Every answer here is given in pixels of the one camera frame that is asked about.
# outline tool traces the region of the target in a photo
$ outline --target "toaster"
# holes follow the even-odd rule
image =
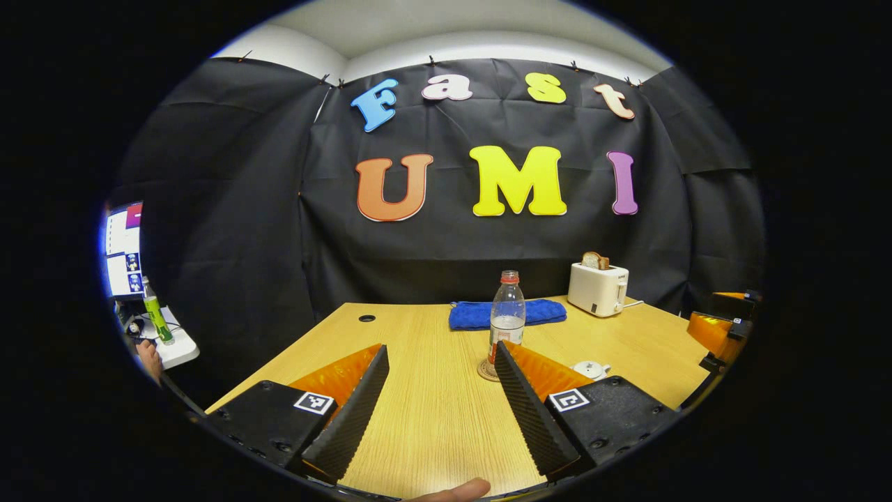
[[[583,266],[570,267],[570,289],[566,300],[598,317],[609,317],[623,311],[629,271],[609,265],[606,270]]]

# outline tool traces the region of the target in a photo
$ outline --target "letter m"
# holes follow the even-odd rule
[[[474,205],[477,216],[501,216],[505,205],[499,202],[499,188],[514,214],[524,210],[526,198],[533,191],[530,213],[558,216],[566,213],[560,198],[558,159],[560,151],[550,146],[534,146],[520,170],[499,146],[478,146],[471,158],[480,166],[480,202]]]

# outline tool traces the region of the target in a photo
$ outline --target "green bottle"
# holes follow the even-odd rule
[[[149,314],[149,319],[152,320],[152,324],[155,325],[155,330],[158,331],[158,339],[161,340],[161,343],[164,345],[173,345],[175,340],[173,339],[173,335],[170,334],[170,328],[167,327],[167,322],[164,321],[164,316],[161,315],[161,306],[158,304],[158,297],[155,295],[155,292],[152,291],[152,287],[149,286],[149,278],[143,276],[143,303],[145,303],[145,311]]]

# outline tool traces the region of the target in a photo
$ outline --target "wooden table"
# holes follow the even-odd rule
[[[524,346],[568,366],[591,360],[674,409],[706,377],[706,355],[685,331],[688,321],[639,304],[606,319],[552,297],[564,322],[527,326]],[[475,476],[489,495],[541,482],[498,382],[481,378],[489,331],[450,331],[449,305],[344,304],[208,408],[226,404],[258,381],[289,384],[375,343],[387,345],[390,375],[356,456],[340,483],[411,498]],[[372,322],[359,317],[372,314]]]

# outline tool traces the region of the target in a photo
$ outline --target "computer monitor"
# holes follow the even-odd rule
[[[111,209],[103,228],[106,291],[126,302],[143,297],[143,262],[139,252],[139,224],[143,203],[134,202]]]

